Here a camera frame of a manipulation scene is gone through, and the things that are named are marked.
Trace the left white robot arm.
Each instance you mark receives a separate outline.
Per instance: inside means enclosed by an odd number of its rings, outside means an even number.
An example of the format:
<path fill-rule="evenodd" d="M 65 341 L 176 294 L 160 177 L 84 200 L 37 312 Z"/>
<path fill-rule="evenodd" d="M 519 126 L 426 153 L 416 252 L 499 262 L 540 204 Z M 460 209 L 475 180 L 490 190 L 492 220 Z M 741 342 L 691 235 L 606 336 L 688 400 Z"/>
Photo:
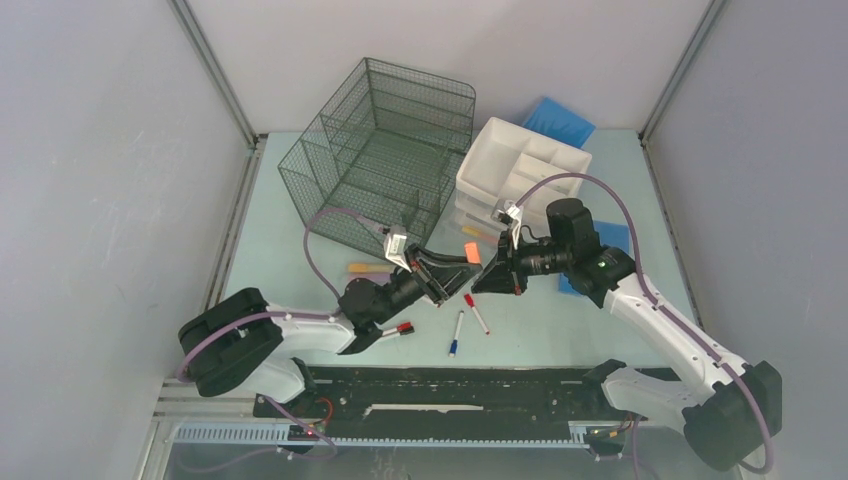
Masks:
<path fill-rule="evenodd" d="M 461 255 L 409 245 L 393 259 L 388 282 L 356 278 L 329 313 L 273 306 L 259 289 L 244 288 L 187 322 L 178 332 L 185 353 L 176 377 L 202 397 L 243 389 L 278 402 L 292 416 L 316 403 L 303 351 L 361 353 L 385 337 L 383 324 L 421 299 L 443 305 L 482 270 L 476 243 Z"/>

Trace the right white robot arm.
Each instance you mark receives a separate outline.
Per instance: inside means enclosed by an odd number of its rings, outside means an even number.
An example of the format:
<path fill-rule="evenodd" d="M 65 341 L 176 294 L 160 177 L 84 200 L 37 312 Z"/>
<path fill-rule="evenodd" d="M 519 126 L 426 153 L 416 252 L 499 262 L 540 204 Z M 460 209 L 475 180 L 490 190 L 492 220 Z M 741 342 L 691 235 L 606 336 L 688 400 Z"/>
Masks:
<path fill-rule="evenodd" d="M 781 431 L 782 377 L 775 367 L 747 362 L 667 302 L 630 254 L 602 244 L 580 200 L 555 200 L 546 215 L 550 234 L 536 242 L 523 240 L 516 224 L 501 233 L 473 292 L 521 295 L 530 277 L 562 274 L 573 290 L 634 328 L 677 377 L 660 380 L 608 360 L 581 392 L 588 414 L 644 416 L 683 435 L 717 471 L 742 466 Z"/>

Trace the orange cap clear highlighter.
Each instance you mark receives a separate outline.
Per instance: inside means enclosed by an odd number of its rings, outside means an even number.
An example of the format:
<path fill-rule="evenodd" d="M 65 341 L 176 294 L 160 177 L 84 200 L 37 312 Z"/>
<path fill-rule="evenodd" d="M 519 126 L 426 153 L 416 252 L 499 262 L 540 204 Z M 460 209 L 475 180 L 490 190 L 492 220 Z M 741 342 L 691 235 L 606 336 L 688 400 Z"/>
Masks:
<path fill-rule="evenodd" d="M 467 242 L 464 244 L 464 252 L 468 263 L 481 264 L 481 255 L 476 242 Z"/>

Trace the white plastic drawer organizer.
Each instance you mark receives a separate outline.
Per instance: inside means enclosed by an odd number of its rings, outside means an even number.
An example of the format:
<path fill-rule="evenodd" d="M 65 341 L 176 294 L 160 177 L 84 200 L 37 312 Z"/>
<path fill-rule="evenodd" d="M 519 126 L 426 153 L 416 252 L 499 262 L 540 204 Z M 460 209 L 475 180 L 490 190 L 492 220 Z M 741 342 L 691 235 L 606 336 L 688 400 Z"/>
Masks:
<path fill-rule="evenodd" d="M 586 151 L 492 117 L 457 171 L 453 222 L 497 238 L 505 229 L 492 218 L 500 199 L 517 201 L 553 175 L 585 174 L 591 161 Z"/>

